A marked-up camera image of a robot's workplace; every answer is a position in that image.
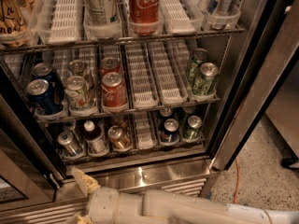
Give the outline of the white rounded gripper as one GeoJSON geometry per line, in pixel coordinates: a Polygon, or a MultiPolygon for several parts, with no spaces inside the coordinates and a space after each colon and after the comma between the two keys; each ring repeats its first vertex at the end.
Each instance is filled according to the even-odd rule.
{"type": "Polygon", "coordinates": [[[86,206],[87,216],[75,214],[65,224],[147,224],[142,216],[141,196],[100,188],[97,180],[76,167],[71,169],[71,175],[83,195],[91,195],[86,206]]]}

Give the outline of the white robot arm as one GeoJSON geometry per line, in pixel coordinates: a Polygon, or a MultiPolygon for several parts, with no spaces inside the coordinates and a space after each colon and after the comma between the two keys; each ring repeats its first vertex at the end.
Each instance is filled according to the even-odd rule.
{"type": "Polygon", "coordinates": [[[273,211],[158,189],[142,195],[102,187],[78,168],[71,170],[88,198],[84,213],[64,224],[299,224],[299,211],[273,211]]]}

